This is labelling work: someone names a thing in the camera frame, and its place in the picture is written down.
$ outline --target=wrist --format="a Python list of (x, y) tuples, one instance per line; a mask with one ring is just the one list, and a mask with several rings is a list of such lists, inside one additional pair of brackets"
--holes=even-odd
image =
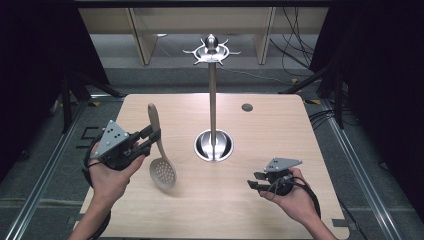
[(333, 240), (336, 237), (333, 233), (327, 228), (321, 218), (318, 215), (315, 215), (309, 219), (306, 219), (302, 222), (302, 225), (308, 230), (312, 235), (313, 239), (316, 240)]
[(95, 207), (99, 211), (105, 211), (112, 209), (114, 204), (115, 201), (94, 194), (93, 198), (91, 199), (90, 207)]

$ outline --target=human hand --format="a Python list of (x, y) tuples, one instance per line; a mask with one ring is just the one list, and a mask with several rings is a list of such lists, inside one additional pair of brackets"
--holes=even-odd
[[(94, 153), (99, 143), (96, 143), (92, 149)], [(93, 199), (99, 199), (107, 205), (113, 205), (124, 195), (125, 189), (131, 176), (141, 167), (145, 156), (136, 158), (127, 168), (117, 171), (108, 168), (98, 159), (91, 159), (89, 165), (95, 164), (89, 168), (91, 181), (94, 190)]]
[[(298, 168), (290, 168), (290, 171), (294, 177), (304, 179), (302, 172)], [(294, 181), (299, 184), (304, 184), (301, 180), (296, 178)], [(311, 197), (304, 189), (298, 186), (294, 186), (290, 193), (285, 196), (275, 195), (268, 191), (261, 191), (259, 194), (261, 197), (276, 203), (291, 219), (303, 225), (305, 225), (306, 221), (309, 219), (319, 218)]]

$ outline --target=finger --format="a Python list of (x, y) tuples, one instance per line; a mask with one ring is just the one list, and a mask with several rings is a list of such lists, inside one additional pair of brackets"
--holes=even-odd
[(127, 168), (122, 170), (122, 172), (127, 175), (127, 177), (131, 177), (135, 172), (137, 172), (138, 169), (140, 169), (141, 165), (143, 164), (145, 156), (141, 155), (140, 157), (136, 158)]
[(274, 193), (268, 191), (260, 191), (259, 195), (271, 202), (275, 202), (275, 198), (277, 197)]
[(308, 184), (308, 182), (303, 177), (302, 172), (300, 171), (300, 169), (298, 169), (298, 168), (290, 168), (289, 170), (292, 172), (292, 174), (293, 174), (294, 177), (298, 177), (298, 178), (300, 178), (300, 179), (303, 180), (303, 181), (301, 181), (299, 179), (295, 179), (295, 182), (301, 183), (301, 184), (306, 184), (308, 187), (310, 187), (309, 184)]

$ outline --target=spatula head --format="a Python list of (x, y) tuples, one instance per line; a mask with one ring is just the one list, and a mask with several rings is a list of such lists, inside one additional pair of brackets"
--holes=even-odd
[(150, 176), (161, 189), (170, 189), (177, 180), (174, 167), (164, 158), (158, 158), (150, 163)]

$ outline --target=gray floor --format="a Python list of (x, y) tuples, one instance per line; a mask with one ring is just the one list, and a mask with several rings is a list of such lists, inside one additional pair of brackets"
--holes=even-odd
[[(167, 35), (159, 38), (153, 58), (148, 66), (141, 66), (132, 36), (129, 35), (93, 35), (93, 42), (101, 57), (111, 86), (124, 93), (187, 93), (207, 92), (208, 76), (204, 65), (193, 66), (194, 58), (182, 50), (194, 50), (200, 45), (201, 35)], [(242, 54), (230, 56), (224, 66), (218, 68), (218, 92), (258, 92), (277, 94), (292, 86), (292, 79), (300, 81), (310, 75), (300, 64), (284, 58), (270, 45), (265, 65), (259, 65), (253, 47), (253, 36), (218, 35), (221, 41), (229, 39), (227, 46), (231, 51)], [(274, 42), (284, 47), (281, 35), (272, 36)], [(302, 36), (311, 47), (316, 36)], [(302, 58), (295, 50), (288, 51)], [(304, 100), (316, 100), (315, 90), (319, 81), (311, 84), (298, 94)], [(103, 94), (90, 89), (93, 95)], [(80, 172), (80, 160), (85, 154), (85, 146), (90, 141), (82, 139), (87, 127), (104, 127), (104, 123), (115, 119), (122, 100), (99, 98), (98, 106), (84, 108), (69, 143), (59, 158), (54, 174), (42, 192), (36, 210), (26, 226), (22, 239), (66, 239), (72, 231), (73, 218), (78, 215), (88, 185)], [(324, 110), (323, 104), (305, 104), (308, 114)], [(424, 239), (424, 225), (411, 207), (402, 190), (389, 171), (382, 169), (380, 159), (373, 144), (362, 131), (354, 115), (344, 115), (344, 133), (357, 154), (360, 163), (369, 177), (382, 204), (387, 208), (395, 228), (402, 239)], [(396, 239), (387, 237), (386, 230), (379, 223), (379, 216), (373, 211), (372, 204), (364, 194), (351, 163), (336, 138), (331, 120), (313, 125), (317, 127), (317, 137), (330, 177), (342, 203), (346, 205), (359, 227), (368, 239)], [(17, 162), (6, 179), (0, 185), (0, 239), (6, 237), (9, 227), (20, 213), (25, 199), (31, 195), (39, 176), (47, 165), (57, 142), (61, 138), (63, 116), (61, 107), (46, 119), (33, 142), (27, 146), (31, 155), (26, 161)], [(97, 130), (88, 130), (86, 136), (95, 136)], [(344, 210), (346, 219), (352, 219)], [(351, 230), (349, 239), (364, 239), (358, 230)]]

